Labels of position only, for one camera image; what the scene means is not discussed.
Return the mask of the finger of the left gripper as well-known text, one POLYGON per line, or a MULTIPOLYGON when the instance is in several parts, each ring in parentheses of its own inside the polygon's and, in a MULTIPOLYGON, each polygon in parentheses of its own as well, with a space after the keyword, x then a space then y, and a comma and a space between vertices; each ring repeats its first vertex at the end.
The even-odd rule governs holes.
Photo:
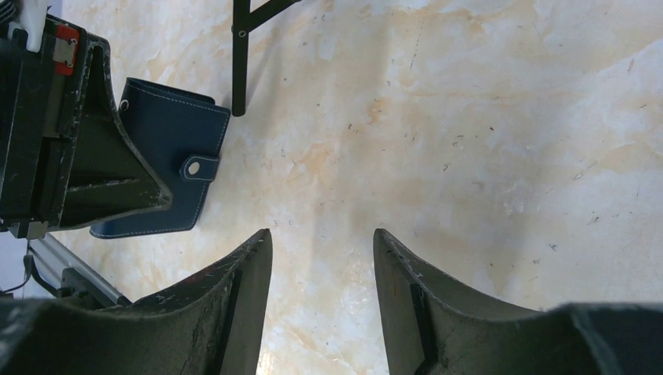
POLYGON ((129 138, 120 119, 106 39, 94 34, 83 37, 76 74, 73 161, 57 230, 170 208, 172 192, 129 138))

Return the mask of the dark blue card holder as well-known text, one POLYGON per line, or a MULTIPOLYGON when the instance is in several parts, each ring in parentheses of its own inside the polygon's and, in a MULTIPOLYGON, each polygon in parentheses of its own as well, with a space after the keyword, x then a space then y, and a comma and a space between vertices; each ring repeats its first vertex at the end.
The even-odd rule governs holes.
POLYGON ((100 239, 191 230, 217 175, 231 110, 214 99, 147 80, 128 78, 120 118, 146 162, 170 189, 169 209, 91 226, 100 239))

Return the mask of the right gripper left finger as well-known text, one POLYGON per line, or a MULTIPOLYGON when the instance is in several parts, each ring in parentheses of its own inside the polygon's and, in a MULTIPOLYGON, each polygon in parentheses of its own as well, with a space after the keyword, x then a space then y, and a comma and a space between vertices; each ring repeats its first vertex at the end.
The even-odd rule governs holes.
POLYGON ((1 300, 4 374, 254 374, 271 278, 258 230, 224 258, 129 306, 48 294, 1 300))

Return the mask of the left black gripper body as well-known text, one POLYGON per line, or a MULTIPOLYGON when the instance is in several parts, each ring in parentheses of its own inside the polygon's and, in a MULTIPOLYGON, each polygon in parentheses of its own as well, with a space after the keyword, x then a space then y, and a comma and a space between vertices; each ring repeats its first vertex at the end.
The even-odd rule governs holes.
POLYGON ((39 52, 15 28, 1 39, 1 229, 43 238, 61 220, 73 158, 85 32, 48 15, 39 52))

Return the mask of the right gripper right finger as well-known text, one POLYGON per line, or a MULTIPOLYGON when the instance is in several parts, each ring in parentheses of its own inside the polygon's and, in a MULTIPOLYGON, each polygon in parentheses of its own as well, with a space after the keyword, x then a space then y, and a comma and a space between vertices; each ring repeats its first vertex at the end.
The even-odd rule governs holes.
POLYGON ((374 234, 392 374, 659 374, 659 303, 574 302, 540 312, 499 300, 374 234))

